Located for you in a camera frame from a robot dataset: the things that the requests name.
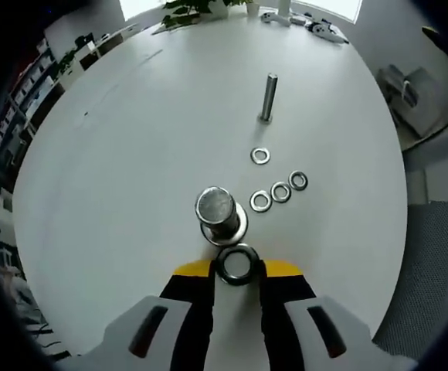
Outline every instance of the small metal part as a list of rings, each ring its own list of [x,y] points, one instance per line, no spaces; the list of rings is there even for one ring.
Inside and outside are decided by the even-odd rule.
[[[296,177],[302,179],[301,183],[296,183],[294,180]],[[300,172],[299,170],[296,170],[295,172],[291,172],[289,175],[289,185],[292,189],[296,189],[297,191],[302,191],[305,188],[308,187],[308,178],[304,174],[304,172]]]
[[[227,271],[226,259],[231,254],[243,254],[248,258],[249,270],[245,274],[235,276]],[[253,275],[256,273],[256,265],[259,260],[258,254],[252,247],[245,243],[239,243],[236,246],[228,247],[220,251],[216,258],[216,272],[227,284],[231,284],[232,286],[243,286],[253,279]]]
[[[284,189],[286,194],[284,196],[277,195],[278,188]],[[286,203],[291,197],[291,187],[289,187],[286,182],[275,182],[272,184],[272,187],[270,187],[270,195],[276,203]]]
[[[258,197],[263,197],[266,200],[266,203],[264,206],[260,206],[256,203],[256,199]],[[251,206],[252,210],[257,213],[265,213],[270,207],[272,206],[272,199],[270,198],[269,193],[267,191],[255,191],[252,196],[249,199],[249,205]]]
[[[307,20],[305,18],[298,18],[298,17],[290,17],[289,22],[297,26],[304,26],[307,24]]]
[[[262,112],[259,115],[259,119],[262,121],[269,122],[272,118],[272,105],[274,96],[276,95],[276,88],[277,75],[269,73],[265,86],[265,96],[263,97]]]
[[[258,156],[259,153],[263,153],[263,158]],[[252,161],[257,165],[264,165],[270,160],[270,152],[267,148],[254,148],[250,152],[249,156],[252,158]]]
[[[237,244],[248,229],[246,211],[220,187],[209,187],[199,194],[195,213],[203,236],[216,246]]]

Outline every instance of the metal washer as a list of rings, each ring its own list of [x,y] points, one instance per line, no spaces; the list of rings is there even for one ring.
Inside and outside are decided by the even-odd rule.
[[[258,158],[258,153],[263,153],[265,155],[265,158]],[[270,152],[267,148],[254,148],[252,149],[249,156],[257,165],[264,165],[270,160]]]
[[[284,189],[286,195],[278,196],[276,194],[278,188]],[[272,187],[270,187],[270,195],[276,203],[286,203],[291,198],[291,187],[289,187],[286,182],[275,182],[272,184]]]
[[[256,198],[257,197],[264,197],[266,200],[266,204],[264,206],[259,206],[256,204]],[[255,191],[252,196],[249,198],[249,205],[251,206],[252,210],[257,213],[265,213],[270,207],[272,206],[272,199],[270,198],[269,193],[264,190]]]
[[[248,258],[249,270],[242,276],[235,276],[226,270],[226,259],[231,254],[243,254]],[[226,249],[222,249],[220,251],[216,258],[216,272],[227,284],[231,284],[232,286],[243,286],[244,284],[251,282],[253,279],[253,275],[256,273],[257,263],[259,260],[258,254],[252,247],[245,243],[239,243],[236,246],[227,247]]]
[[[300,178],[303,179],[302,184],[297,184],[294,181],[294,178],[297,176],[299,176]],[[292,189],[296,189],[297,191],[302,191],[308,187],[308,178],[304,174],[304,172],[300,172],[299,170],[296,170],[294,172],[291,172],[289,175],[289,185],[291,186]]]
[[[210,228],[208,228],[204,224],[200,224],[203,236],[212,245],[216,245],[219,247],[236,245],[245,236],[246,230],[248,230],[248,216],[246,215],[246,211],[244,210],[244,208],[238,203],[236,203],[236,214],[238,216],[239,227],[238,230],[230,238],[218,238],[214,235],[214,233],[212,233]]]

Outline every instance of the window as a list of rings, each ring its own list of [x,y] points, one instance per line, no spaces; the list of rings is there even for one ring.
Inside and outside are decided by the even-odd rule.
[[[302,5],[324,10],[340,16],[349,22],[356,22],[361,8],[361,0],[291,0]]]
[[[127,21],[130,18],[157,8],[160,5],[166,3],[165,0],[119,0],[121,4],[121,10],[123,11],[124,20]]]
[[[157,8],[166,3],[166,0],[119,0],[121,3],[121,10],[123,11],[124,20],[135,17],[136,15]],[[306,6],[314,9],[321,9],[333,15],[348,20],[349,22],[356,22],[359,10],[361,8],[361,0],[291,0],[296,4],[293,8],[302,7],[305,5],[304,11],[307,12]],[[255,2],[277,8],[279,0],[255,0]]]

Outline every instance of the steel washer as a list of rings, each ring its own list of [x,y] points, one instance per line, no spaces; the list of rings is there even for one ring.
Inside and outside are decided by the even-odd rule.
[[[284,189],[284,191],[286,191],[286,195],[278,196],[276,194],[278,188]],[[276,203],[286,203],[291,198],[291,187],[289,187],[286,182],[275,182],[272,184],[272,187],[270,187],[270,195]]]
[[[265,158],[258,158],[257,153],[263,153]],[[252,158],[252,161],[257,165],[264,165],[270,160],[270,152],[267,148],[254,148],[252,149],[249,156]]]
[[[297,184],[294,181],[294,178],[297,176],[299,176],[300,178],[303,179],[303,184]],[[304,172],[300,172],[299,170],[296,170],[294,172],[291,172],[289,175],[289,185],[291,186],[292,189],[296,189],[297,191],[302,191],[302,190],[306,189],[308,186],[308,178],[304,174]]]
[[[266,200],[265,206],[259,206],[256,204],[256,199],[258,197],[264,197]],[[252,196],[249,198],[249,205],[251,206],[252,210],[257,213],[265,213],[270,207],[272,206],[272,199],[270,198],[269,193],[264,190],[255,191]]]

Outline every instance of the white round table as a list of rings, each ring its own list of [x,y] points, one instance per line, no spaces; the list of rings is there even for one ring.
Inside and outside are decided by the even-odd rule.
[[[268,73],[273,120],[257,122]],[[270,150],[258,166],[255,147]],[[255,213],[258,189],[304,171],[309,186]],[[14,221],[30,287],[73,354],[174,269],[217,248],[194,202],[207,186],[248,213],[245,242],[299,266],[374,335],[406,236],[406,183],[388,108],[353,46],[301,27],[226,21],[151,36],[108,53],[39,129],[15,187]],[[208,369],[268,368],[256,286],[216,278]]]

